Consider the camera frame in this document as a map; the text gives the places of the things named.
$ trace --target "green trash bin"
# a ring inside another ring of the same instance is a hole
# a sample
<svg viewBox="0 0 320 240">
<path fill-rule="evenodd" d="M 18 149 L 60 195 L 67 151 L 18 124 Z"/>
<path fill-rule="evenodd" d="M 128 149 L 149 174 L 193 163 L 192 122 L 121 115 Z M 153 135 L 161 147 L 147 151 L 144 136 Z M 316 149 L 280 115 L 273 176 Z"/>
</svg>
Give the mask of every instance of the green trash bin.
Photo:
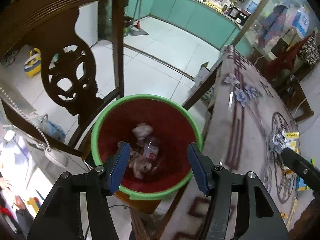
<svg viewBox="0 0 320 240">
<path fill-rule="evenodd" d="M 95 164 L 102 165 L 114 155 L 119 141 L 134 146 L 137 139 L 132 129 L 139 123 L 151 125 L 153 135 L 160 139 L 161 167 L 146 181 L 127 168 L 119 190 L 130 199 L 161 200 L 190 180 L 187 147 L 195 142 L 202 150 L 202 136 L 190 114 L 177 103 L 155 95 L 127 96 L 108 106 L 94 124 L 91 150 Z"/>
<path fill-rule="evenodd" d="M 124 16 L 124 30 L 123 30 L 123 37 L 128 36 L 129 34 L 129 27 L 132 24 L 133 18 L 130 16 Z"/>
</svg>

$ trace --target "patterned cushion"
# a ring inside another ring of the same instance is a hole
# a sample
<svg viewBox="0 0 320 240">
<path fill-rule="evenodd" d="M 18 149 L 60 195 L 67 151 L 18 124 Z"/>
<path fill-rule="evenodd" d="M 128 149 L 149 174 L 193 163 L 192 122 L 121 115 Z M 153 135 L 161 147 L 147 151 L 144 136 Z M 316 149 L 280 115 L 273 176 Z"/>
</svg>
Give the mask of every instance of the patterned cushion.
<svg viewBox="0 0 320 240">
<path fill-rule="evenodd" d="M 306 43 L 298 51 L 297 56 L 300 60 L 305 61 L 311 66 L 318 63 L 319 52 L 316 45 L 316 41 L 313 37 L 309 37 Z"/>
</svg>

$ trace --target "teal cabinet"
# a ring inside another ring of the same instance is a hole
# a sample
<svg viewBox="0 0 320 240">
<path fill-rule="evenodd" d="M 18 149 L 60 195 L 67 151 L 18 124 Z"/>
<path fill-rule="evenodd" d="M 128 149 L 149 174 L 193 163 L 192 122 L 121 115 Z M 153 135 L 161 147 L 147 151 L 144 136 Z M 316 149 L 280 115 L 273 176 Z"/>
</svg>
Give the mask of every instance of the teal cabinet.
<svg viewBox="0 0 320 240">
<path fill-rule="evenodd" d="M 201 3 L 196 5 L 187 25 L 187 30 L 208 41 L 217 49 L 221 49 L 235 28 L 235 23 Z"/>
<path fill-rule="evenodd" d="M 236 28 L 234 29 L 234 31 L 230 34 L 229 38 L 226 40 L 226 42 L 223 44 L 224 45 L 228 45 L 230 44 L 233 39 L 237 36 L 237 34 L 239 33 L 240 29 L 238 26 L 236 26 Z"/>
<path fill-rule="evenodd" d="M 137 0 L 129 0 L 127 16 L 133 17 L 134 8 L 136 6 L 136 3 L 137 3 Z"/>
<path fill-rule="evenodd" d="M 182 28 L 187 27 L 197 3 L 194 0 L 175 0 L 168 21 Z"/>
<path fill-rule="evenodd" d="M 150 14 L 168 21 L 175 0 L 154 0 Z"/>
<path fill-rule="evenodd" d="M 136 4 L 137 4 L 137 0 L 129 0 L 127 16 L 133 17 Z M 152 4 L 153 4 L 153 0 L 142 0 L 140 18 L 143 18 L 150 14 L 150 9 L 152 7 Z M 138 7 L 137 7 L 136 15 L 134 16 L 135 19 L 138 18 L 139 5 L 140 5 L 140 0 L 137 4 Z"/>
<path fill-rule="evenodd" d="M 151 11 L 154 0 L 142 0 L 141 17 L 148 16 Z"/>
<path fill-rule="evenodd" d="M 253 52 L 253 48 L 245 36 L 243 36 L 236 45 L 236 50 L 239 51 L 240 54 L 245 57 L 251 55 Z"/>
</svg>

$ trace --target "green bin rim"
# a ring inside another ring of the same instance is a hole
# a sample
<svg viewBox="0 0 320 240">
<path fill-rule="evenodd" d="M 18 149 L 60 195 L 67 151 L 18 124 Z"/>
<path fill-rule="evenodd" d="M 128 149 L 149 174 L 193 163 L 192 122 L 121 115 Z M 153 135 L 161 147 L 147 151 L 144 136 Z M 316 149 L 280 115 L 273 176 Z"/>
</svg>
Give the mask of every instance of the green bin rim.
<svg viewBox="0 0 320 240">
<path fill-rule="evenodd" d="M 169 104 L 170 106 L 173 106 L 176 108 L 181 114 L 184 115 L 184 117 L 189 121 L 196 137 L 196 144 L 199 148 L 200 151 L 202 151 L 202 146 L 203 146 L 203 140 L 202 140 L 202 135 L 191 117 L 191 115 L 188 113 L 186 109 L 184 109 L 182 106 L 179 104 L 175 103 L 174 101 L 161 97 L 161 96 L 156 96 L 156 95 L 148 95 L 148 94 L 138 94 L 138 95 L 132 95 L 132 96 L 126 96 L 123 98 L 120 98 L 113 102 L 110 106 L 108 106 L 106 109 L 102 111 L 98 119 L 96 120 L 93 130 L 91 133 L 91 152 L 92 152 L 92 157 L 94 160 L 95 165 L 103 165 L 102 160 L 99 155 L 99 150 L 98 150 L 98 138 L 99 138 L 99 131 L 102 126 L 102 123 L 106 116 L 113 111 L 117 106 L 130 101 L 130 100 L 135 100 L 135 99 L 152 99 L 152 100 L 157 100 L 157 101 L 162 101 L 164 103 Z M 166 195 L 173 193 L 183 187 L 191 178 L 192 176 L 192 171 L 190 172 L 175 186 L 164 190 L 160 192 L 154 192 L 154 193 L 143 193 L 143 192 L 137 192 L 131 189 L 128 189 L 122 185 L 120 185 L 119 190 L 128 194 L 131 199 L 137 199 L 137 200 L 161 200 L 163 197 Z"/>
</svg>

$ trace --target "microwave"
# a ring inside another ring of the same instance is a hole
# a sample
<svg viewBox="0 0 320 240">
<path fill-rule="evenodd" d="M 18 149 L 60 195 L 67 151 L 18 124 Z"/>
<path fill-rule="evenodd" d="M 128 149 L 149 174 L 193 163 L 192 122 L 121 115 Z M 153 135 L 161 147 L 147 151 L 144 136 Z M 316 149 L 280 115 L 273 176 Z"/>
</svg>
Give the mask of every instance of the microwave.
<svg viewBox="0 0 320 240">
<path fill-rule="evenodd" d="M 237 23 L 239 23 L 241 26 L 244 25 L 244 23 L 248 20 L 251 13 L 244 9 L 238 9 L 236 7 L 233 7 L 229 13 L 229 17 L 236 20 Z"/>
</svg>

